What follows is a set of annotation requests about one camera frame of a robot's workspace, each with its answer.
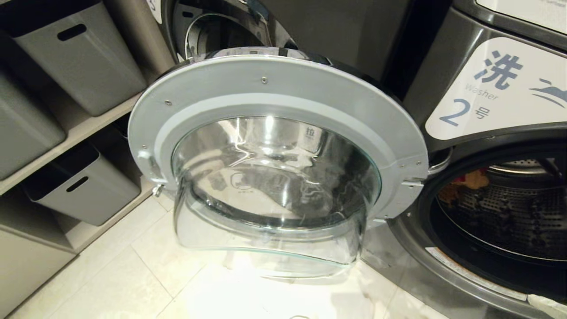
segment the label sticker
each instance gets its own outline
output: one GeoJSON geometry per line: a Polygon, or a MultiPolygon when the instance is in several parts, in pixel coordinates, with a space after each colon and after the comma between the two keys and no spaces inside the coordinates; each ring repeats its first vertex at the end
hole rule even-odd
{"type": "Polygon", "coordinates": [[[323,143],[323,130],[309,124],[299,123],[299,136],[297,146],[311,153],[317,150],[323,143]]]}
{"type": "Polygon", "coordinates": [[[525,293],[521,293],[512,289],[508,289],[506,287],[503,287],[501,285],[495,284],[493,282],[490,282],[474,273],[472,273],[470,270],[464,268],[463,266],[459,265],[456,261],[454,261],[453,259],[449,258],[449,256],[447,256],[444,252],[441,251],[441,249],[437,248],[437,247],[426,247],[425,250],[428,251],[428,253],[430,253],[433,257],[435,257],[435,259],[437,259],[438,261],[440,261],[443,265],[449,267],[451,270],[453,270],[454,272],[456,272],[457,274],[483,286],[486,287],[492,291],[496,291],[498,293],[501,293],[505,296],[508,297],[512,297],[514,299],[518,299],[518,300],[522,300],[522,301],[526,301],[526,299],[528,298],[527,294],[525,293]]]}
{"type": "Polygon", "coordinates": [[[506,37],[479,45],[425,129],[449,140],[567,121],[567,59],[506,37]]]}
{"type": "Polygon", "coordinates": [[[146,0],[154,19],[162,24],[162,0],[146,0]]]}
{"type": "Polygon", "coordinates": [[[492,11],[567,34],[567,0],[476,0],[492,11]]]}

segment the chinese character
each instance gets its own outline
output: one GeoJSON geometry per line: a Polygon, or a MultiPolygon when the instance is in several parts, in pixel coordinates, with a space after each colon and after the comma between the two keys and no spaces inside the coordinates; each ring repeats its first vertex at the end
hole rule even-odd
{"type": "Polygon", "coordinates": [[[314,135],[315,135],[315,130],[312,129],[312,128],[310,128],[310,127],[308,127],[308,128],[307,128],[307,131],[305,132],[305,135],[307,135],[307,136],[314,136],[314,135]]]}
{"type": "Polygon", "coordinates": [[[476,115],[478,115],[476,118],[477,119],[483,119],[483,118],[488,116],[489,112],[490,112],[489,109],[487,109],[485,107],[479,107],[479,109],[476,110],[476,115]]]}
{"type": "MultiPolygon", "coordinates": [[[[493,51],[492,56],[494,58],[499,58],[500,52],[493,51]]],[[[518,76],[517,74],[513,73],[510,70],[511,69],[521,70],[523,68],[523,65],[518,63],[518,59],[519,57],[517,56],[512,57],[509,54],[503,56],[503,58],[501,58],[500,60],[496,61],[496,63],[494,63],[494,66],[490,69],[493,73],[490,76],[483,78],[483,83],[494,81],[495,79],[500,77],[494,86],[499,90],[505,90],[507,87],[510,86],[510,84],[505,83],[506,80],[508,78],[515,79],[518,76]]],[[[491,66],[492,61],[487,58],[486,60],[484,60],[484,64],[486,64],[486,66],[491,66]]],[[[486,73],[488,73],[486,69],[482,70],[481,72],[478,72],[477,74],[475,74],[475,79],[479,79],[480,77],[484,76],[486,73]]]]}
{"type": "Polygon", "coordinates": [[[147,0],[147,4],[150,6],[150,9],[152,11],[155,11],[156,7],[155,7],[155,0],[147,0]]]}

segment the washing machine door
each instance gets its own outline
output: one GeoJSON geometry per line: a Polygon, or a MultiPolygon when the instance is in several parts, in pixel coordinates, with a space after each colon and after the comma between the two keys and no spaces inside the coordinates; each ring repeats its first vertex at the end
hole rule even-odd
{"type": "Polygon", "coordinates": [[[231,48],[152,84],[129,124],[143,174],[174,194],[179,242],[267,276],[329,275],[428,175],[424,139],[369,83],[300,51],[231,48]]]}

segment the number 2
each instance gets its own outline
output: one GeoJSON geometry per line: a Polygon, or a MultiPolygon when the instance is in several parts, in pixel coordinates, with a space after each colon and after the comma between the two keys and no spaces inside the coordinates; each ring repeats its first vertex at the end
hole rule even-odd
{"type": "Polygon", "coordinates": [[[459,126],[458,123],[455,123],[455,122],[451,121],[451,119],[454,119],[455,117],[459,117],[459,116],[465,115],[468,111],[471,110],[471,104],[468,103],[466,100],[463,100],[463,99],[455,99],[455,100],[453,100],[453,102],[455,102],[455,103],[462,103],[462,104],[464,105],[464,109],[463,109],[462,111],[458,112],[458,113],[453,114],[453,115],[441,116],[441,117],[439,118],[439,120],[442,120],[442,121],[444,121],[444,122],[447,122],[447,123],[449,123],[449,124],[451,124],[451,125],[453,125],[453,126],[459,126]]]}
{"type": "Polygon", "coordinates": [[[147,4],[150,6],[152,11],[155,11],[155,0],[148,0],[147,4]]]}

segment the beige floor tile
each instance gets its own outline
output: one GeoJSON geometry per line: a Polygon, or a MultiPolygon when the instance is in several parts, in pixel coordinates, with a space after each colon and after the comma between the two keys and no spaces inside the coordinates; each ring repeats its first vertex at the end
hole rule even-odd
{"type": "Polygon", "coordinates": [[[448,319],[424,304],[409,292],[399,288],[388,306],[384,319],[448,319]]]}
{"type": "Polygon", "coordinates": [[[168,212],[174,208],[175,202],[172,196],[168,194],[163,193],[161,194],[160,197],[153,197],[153,198],[168,212]]]}
{"type": "Polygon", "coordinates": [[[281,299],[280,295],[286,293],[289,285],[214,264],[208,265],[158,318],[279,319],[280,316],[275,316],[263,306],[267,299],[281,299]]]}
{"type": "Polygon", "coordinates": [[[395,288],[366,265],[293,284],[208,265],[159,318],[382,319],[395,288]]]}
{"type": "Polygon", "coordinates": [[[207,262],[208,252],[179,245],[172,212],[144,232],[132,247],[172,296],[176,296],[207,262]]]}
{"type": "Polygon", "coordinates": [[[154,199],[145,200],[38,290],[13,314],[13,318],[49,317],[165,213],[154,199]]]}
{"type": "Polygon", "coordinates": [[[136,252],[127,247],[52,318],[155,318],[171,299],[136,252]]]}

